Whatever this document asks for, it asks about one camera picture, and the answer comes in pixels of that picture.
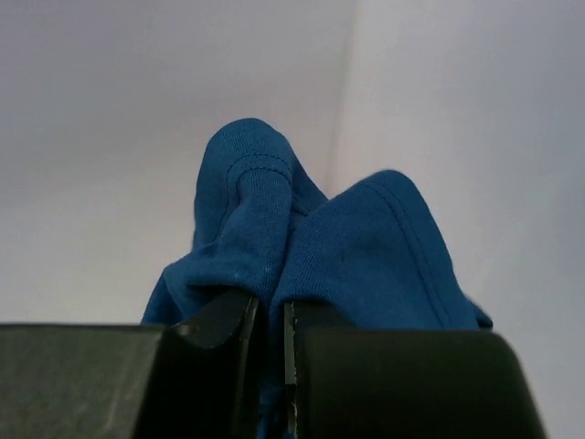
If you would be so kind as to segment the blue t shirt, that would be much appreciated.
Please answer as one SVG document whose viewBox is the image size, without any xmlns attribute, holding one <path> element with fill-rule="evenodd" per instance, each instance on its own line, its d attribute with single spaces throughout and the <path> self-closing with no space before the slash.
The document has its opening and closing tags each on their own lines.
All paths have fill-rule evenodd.
<svg viewBox="0 0 585 439">
<path fill-rule="evenodd" d="M 493 325 L 463 293 L 424 198 L 398 171 L 327 198 L 282 134 L 241 119 L 209 140 L 194 212 L 192 249 L 163 270 L 143 321 L 177 324 L 222 287 L 254 294 L 269 320 L 260 438 L 284 435 L 287 303 L 326 303 L 368 329 Z"/>
</svg>

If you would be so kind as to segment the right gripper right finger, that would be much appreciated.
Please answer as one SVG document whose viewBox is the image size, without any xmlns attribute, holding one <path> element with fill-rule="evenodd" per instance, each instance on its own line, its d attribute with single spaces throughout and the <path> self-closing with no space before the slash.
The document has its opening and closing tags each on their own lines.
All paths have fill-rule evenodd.
<svg viewBox="0 0 585 439">
<path fill-rule="evenodd" d="M 333 307 L 283 309 L 296 438 L 543 438 L 510 345 L 465 330 L 370 331 Z"/>
</svg>

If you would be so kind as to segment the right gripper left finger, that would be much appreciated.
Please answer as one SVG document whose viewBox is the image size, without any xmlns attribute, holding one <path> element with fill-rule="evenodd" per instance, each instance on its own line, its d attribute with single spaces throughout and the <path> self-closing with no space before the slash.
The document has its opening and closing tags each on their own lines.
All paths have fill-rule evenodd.
<svg viewBox="0 0 585 439">
<path fill-rule="evenodd" d="M 4 438 L 252 438 L 259 304 L 226 292 L 173 326 L 7 324 Z"/>
</svg>

